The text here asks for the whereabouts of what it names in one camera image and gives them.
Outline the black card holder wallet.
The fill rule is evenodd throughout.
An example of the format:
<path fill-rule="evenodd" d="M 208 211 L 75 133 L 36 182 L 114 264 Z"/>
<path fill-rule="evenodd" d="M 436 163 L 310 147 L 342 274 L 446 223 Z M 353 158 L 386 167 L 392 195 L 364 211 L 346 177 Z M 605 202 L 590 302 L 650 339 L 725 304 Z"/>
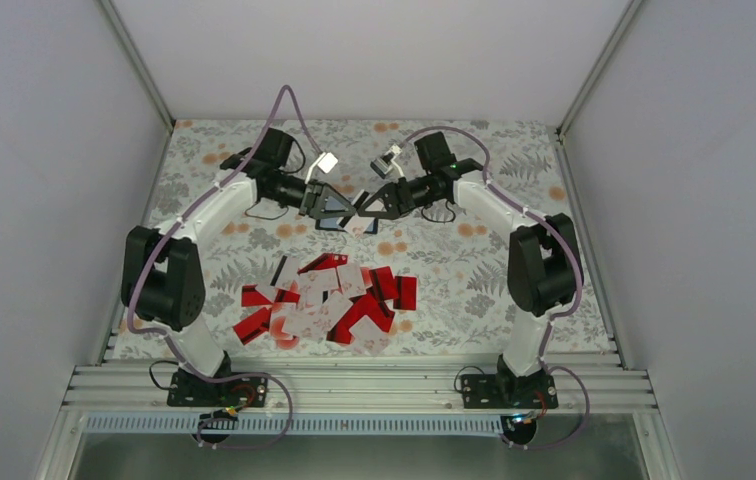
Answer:
<path fill-rule="evenodd" d="M 315 222 L 315 228 L 320 231 L 345 232 L 353 236 L 376 234 L 379 220 L 377 218 L 361 217 L 334 217 L 320 219 Z"/>

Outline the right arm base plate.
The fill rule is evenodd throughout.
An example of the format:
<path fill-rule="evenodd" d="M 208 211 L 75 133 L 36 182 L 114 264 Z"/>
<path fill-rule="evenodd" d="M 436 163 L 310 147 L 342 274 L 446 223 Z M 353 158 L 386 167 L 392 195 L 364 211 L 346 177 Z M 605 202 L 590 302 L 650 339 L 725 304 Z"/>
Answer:
<path fill-rule="evenodd" d="M 525 377 L 464 374 L 460 377 L 463 405 L 473 410 L 555 409 L 559 399 L 554 378 L 542 371 Z"/>

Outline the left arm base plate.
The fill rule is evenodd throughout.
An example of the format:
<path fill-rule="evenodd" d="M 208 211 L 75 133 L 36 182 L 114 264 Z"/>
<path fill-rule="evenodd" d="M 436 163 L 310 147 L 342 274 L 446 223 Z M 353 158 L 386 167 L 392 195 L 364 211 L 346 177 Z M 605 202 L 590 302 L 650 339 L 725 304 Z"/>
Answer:
<path fill-rule="evenodd" d="M 227 383 L 209 383 L 178 370 L 171 380 L 166 399 L 170 407 L 263 407 L 266 378 L 239 377 Z"/>

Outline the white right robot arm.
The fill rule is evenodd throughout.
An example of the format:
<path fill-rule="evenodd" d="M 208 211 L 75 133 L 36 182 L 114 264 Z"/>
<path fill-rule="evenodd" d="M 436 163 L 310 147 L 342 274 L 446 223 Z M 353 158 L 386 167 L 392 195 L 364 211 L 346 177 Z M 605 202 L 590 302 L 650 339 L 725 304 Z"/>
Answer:
<path fill-rule="evenodd" d="M 399 173 L 357 209 L 361 217 L 400 219 L 417 208 L 445 201 L 472 213 L 508 248 L 506 284 L 527 319 L 514 322 L 497 360 L 495 391 L 509 407 L 519 407 L 534 391 L 544 392 L 550 369 L 545 353 L 555 320 L 578 308 L 584 275 L 572 219 L 545 215 L 522 205 L 494 181 L 491 160 L 459 160 L 445 139 L 448 126 L 417 130 L 405 138 L 416 149 L 424 175 Z"/>

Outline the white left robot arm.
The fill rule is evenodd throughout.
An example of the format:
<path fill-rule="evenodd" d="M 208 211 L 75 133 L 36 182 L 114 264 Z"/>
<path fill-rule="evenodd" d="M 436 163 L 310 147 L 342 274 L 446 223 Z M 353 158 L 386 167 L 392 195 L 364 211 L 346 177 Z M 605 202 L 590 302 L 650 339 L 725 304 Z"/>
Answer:
<path fill-rule="evenodd" d="M 209 405 L 230 396 L 236 377 L 199 318 L 206 298 L 203 251 L 238 213 L 263 199 L 315 220 L 357 212 L 330 184 L 283 170 L 289 156 L 283 137 L 264 127 L 183 213 L 157 227 L 136 226 L 126 237 L 120 296 L 127 328 L 164 338 L 179 367 L 194 377 L 193 392 Z M 135 327 L 137 318 L 145 327 Z"/>

